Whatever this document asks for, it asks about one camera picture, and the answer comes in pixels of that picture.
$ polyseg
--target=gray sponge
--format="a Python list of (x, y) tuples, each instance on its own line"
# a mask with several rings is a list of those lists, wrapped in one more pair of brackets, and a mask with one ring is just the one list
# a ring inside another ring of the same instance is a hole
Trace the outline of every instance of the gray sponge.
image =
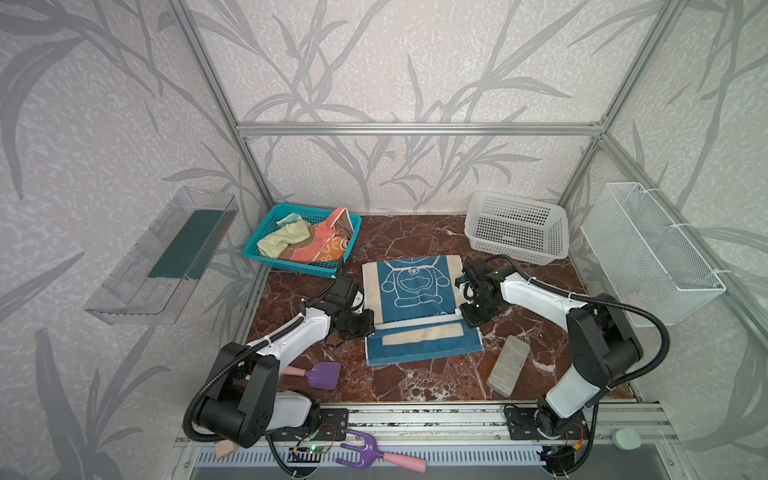
[(488, 386), (504, 397), (512, 395), (531, 346), (516, 336), (507, 337), (488, 377)]

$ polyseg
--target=orange towel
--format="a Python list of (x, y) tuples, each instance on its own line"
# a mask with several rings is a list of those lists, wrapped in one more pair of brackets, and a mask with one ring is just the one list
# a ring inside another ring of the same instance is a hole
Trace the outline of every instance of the orange towel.
[(283, 250), (280, 259), (296, 263), (338, 260), (346, 253), (353, 232), (349, 211), (339, 207), (328, 218), (310, 227), (310, 238)]

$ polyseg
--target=leaf pattern wallpaper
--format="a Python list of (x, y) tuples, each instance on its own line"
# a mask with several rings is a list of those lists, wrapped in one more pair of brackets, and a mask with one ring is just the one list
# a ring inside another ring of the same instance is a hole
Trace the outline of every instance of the leaf pattern wallpaper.
[[(513, 122), (599, 120), (662, 2), (188, 3), (240, 122)], [(370, 213), (465, 211), (483, 189), (551, 198), (588, 142), (248, 140), (276, 201)]]
[[(768, 305), (768, 2), (687, 3), (611, 134), (763, 306)], [(670, 71), (679, 74), (670, 75)], [(603, 185), (599, 154), (567, 205), (571, 258), (591, 293), (610, 284), (579, 227)], [(656, 334), (638, 332), (657, 349)], [(700, 478), (768, 470), (768, 356), (722, 299), (670, 328), (667, 361), (637, 381), (659, 400)], [(646, 355), (653, 351), (646, 349)]]
[[(8, 0), (0, 31), (0, 478), (156, 478), (219, 345), (247, 334), (263, 201), (163, 2)], [(240, 212), (180, 319), (87, 314), (182, 185)]]

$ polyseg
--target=red marble floor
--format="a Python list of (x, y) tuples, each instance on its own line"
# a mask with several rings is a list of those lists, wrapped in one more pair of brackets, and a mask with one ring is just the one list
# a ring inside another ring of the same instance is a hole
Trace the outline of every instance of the red marble floor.
[[(362, 284), (363, 263), (405, 257), (459, 254), (463, 261), (487, 257), (469, 246), (464, 217), (455, 215), (366, 216), (346, 266), (346, 275)], [(531, 275), (560, 288), (583, 293), (571, 261), (556, 260), (547, 266), (523, 264)], [(311, 298), (330, 280), (273, 270), (266, 282), (248, 341), (276, 329), (299, 311), (302, 298)], [(292, 365), (309, 369), (316, 362), (342, 364), (339, 386), (331, 392), (315, 390), (300, 377), (284, 376), (282, 390), (299, 390), (324, 402), (401, 402), (419, 400), (502, 399), (485, 380), (507, 336), (531, 345), (512, 399), (534, 400), (544, 395), (571, 364), (564, 331), (520, 306), (510, 306), (494, 322), (481, 327), (485, 351), (444, 359), (406, 362), (389, 366), (366, 365), (365, 341), (339, 343), (336, 334), (316, 343)], [(611, 398), (630, 399), (628, 386), (615, 389)]]

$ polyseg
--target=blue plastic basket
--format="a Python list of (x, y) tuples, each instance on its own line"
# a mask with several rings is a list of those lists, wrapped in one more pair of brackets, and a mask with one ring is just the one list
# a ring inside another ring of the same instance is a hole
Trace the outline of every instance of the blue plastic basket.
[[(266, 217), (264, 217), (264, 220), (261, 220), (259, 228), (257, 228), (256, 231), (253, 232), (253, 235), (250, 236), (248, 243), (246, 244), (245, 248), (243, 248), (243, 255), (248, 258), (259, 260), (264, 265), (277, 268), (279, 270), (305, 273), (307, 275), (321, 276), (324, 278), (333, 278), (333, 276), (336, 275), (336, 267), (339, 265), (338, 260), (334, 260), (333, 262), (313, 262), (305, 264), (286, 262), (285, 260), (262, 257), (260, 255), (259, 247), (257, 246), (258, 241), (270, 233), (277, 231), (279, 229), (277, 226), (277, 221), (293, 213), (301, 215), (304, 220), (310, 223), (320, 223), (328, 218), (328, 216), (333, 213), (333, 210), (304, 207), (302, 205), (277, 204), (272, 207), (272, 210), (270, 210)], [(344, 253), (345, 261), (347, 258), (349, 258), (349, 254), (352, 252), (352, 246), (355, 244), (355, 240), (357, 240), (357, 235), (360, 233), (360, 224), (362, 223), (362, 218), (360, 218), (360, 215), (350, 214), (349, 218), (352, 220), (352, 228), (355, 230), (355, 232), (352, 234), (352, 238), (349, 239), (349, 246), (346, 248), (346, 253)]]

